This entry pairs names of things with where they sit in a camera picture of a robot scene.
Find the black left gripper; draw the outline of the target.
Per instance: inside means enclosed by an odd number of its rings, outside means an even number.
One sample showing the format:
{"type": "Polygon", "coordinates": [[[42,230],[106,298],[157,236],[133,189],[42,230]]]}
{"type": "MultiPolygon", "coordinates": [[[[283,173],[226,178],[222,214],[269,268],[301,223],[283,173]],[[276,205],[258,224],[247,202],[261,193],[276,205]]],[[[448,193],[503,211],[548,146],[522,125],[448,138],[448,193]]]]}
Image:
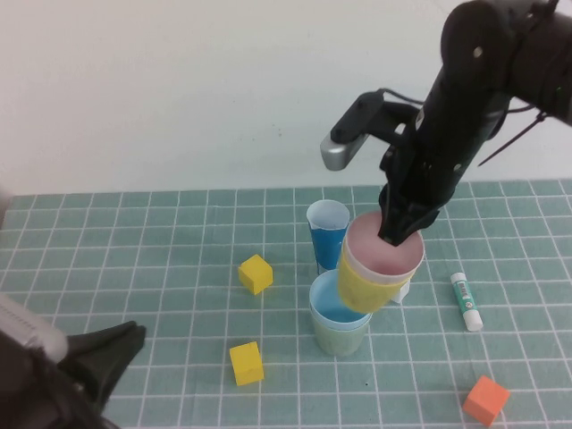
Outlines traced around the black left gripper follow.
{"type": "Polygon", "coordinates": [[[67,337],[58,365],[42,348],[27,349],[1,335],[3,428],[115,428],[102,415],[116,384],[143,349],[147,329],[126,322],[67,337]]]}

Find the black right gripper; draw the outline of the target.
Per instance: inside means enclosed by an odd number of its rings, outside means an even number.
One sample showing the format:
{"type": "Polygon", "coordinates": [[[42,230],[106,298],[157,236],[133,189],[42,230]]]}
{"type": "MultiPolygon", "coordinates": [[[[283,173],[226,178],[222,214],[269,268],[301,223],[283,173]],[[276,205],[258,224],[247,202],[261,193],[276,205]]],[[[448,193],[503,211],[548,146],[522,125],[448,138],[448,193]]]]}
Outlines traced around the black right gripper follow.
{"type": "Polygon", "coordinates": [[[397,247],[431,226],[481,146],[479,124],[445,117],[409,123],[381,162],[387,184],[378,237],[397,247]]]}

